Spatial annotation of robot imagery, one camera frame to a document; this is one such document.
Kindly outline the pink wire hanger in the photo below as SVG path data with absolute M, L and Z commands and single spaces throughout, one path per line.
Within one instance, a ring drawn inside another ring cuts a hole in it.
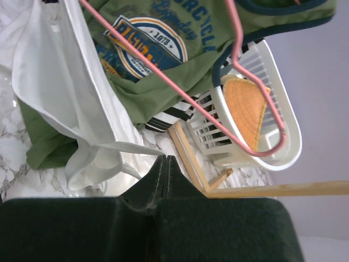
M 236 41 L 234 46 L 231 49 L 231 61 L 233 67 L 237 72 L 246 76 L 249 80 L 255 83 L 260 89 L 265 101 L 267 102 L 270 111 L 276 121 L 276 124 L 279 128 L 279 142 L 270 150 L 265 152 L 257 152 L 251 150 L 247 145 L 243 144 L 235 135 L 230 133 L 230 131 L 222 126 L 213 116 L 211 116 L 204 108 L 202 108 L 198 103 L 196 103 L 187 93 L 185 93 L 178 85 L 176 85 L 169 77 L 167 77 L 159 68 L 157 68 L 151 61 L 149 61 L 142 53 L 140 53 L 137 48 L 132 46 L 119 32 L 117 32 L 114 27 L 107 22 L 87 1 L 79 1 L 80 4 L 83 5 L 87 9 L 87 11 L 102 25 L 105 29 L 110 31 L 114 37 L 116 37 L 125 47 L 131 51 L 131 53 L 137 56 L 145 65 L 148 67 L 153 73 L 155 73 L 158 77 L 160 77 L 165 83 L 167 83 L 178 95 L 180 95 L 184 100 L 186 100 L 189 104 L 191 104 L 194 108 L 197 109 L 206 119 L 211 121 L 220 131 L 222 131 L 229 139 L 235 142 L 244 152 L 253 156 L 253 157 L 267 157 L 271 154 L 280 150 L 283 144 L 286 141 L 286 132 L 285 125 L 283 120 L 276 109 L 272 98 L 267 92 L 267 88 L 257 76 L 253 73 L 249 72 L 247 69 L 243 68 L 238 60 L 239 50 L 242 47 L 243 43 L 243 28 L 238 15 L 238 11 L 234 1 L 225 1 L 225 5 L 227 8 L 227 12 L 230 16 L 230 23 L 234 28 L 234 32 L 236 34 Z

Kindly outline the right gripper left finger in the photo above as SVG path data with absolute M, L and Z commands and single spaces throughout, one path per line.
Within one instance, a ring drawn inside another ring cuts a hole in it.
M 18 198 L 1 205 L 1 261 L 156 261 L 154 220 L 166 157 L 118 197 Z

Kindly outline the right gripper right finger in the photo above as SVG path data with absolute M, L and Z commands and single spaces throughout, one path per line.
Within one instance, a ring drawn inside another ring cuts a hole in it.
M 291 217 L 272 198 L 210 199 L 182 174 L 174 156 L 153 219 L 149 261 L 303 261 Z

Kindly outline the white tank top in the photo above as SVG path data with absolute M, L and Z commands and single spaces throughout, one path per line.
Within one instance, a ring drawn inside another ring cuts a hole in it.
M 12 87 L 34 170 L 63 167 L 69 190 L 119 174 L 141 179 L 129 157 L 145 147 L 94 47 L 78 1 L 34 1 L 14 52 Z

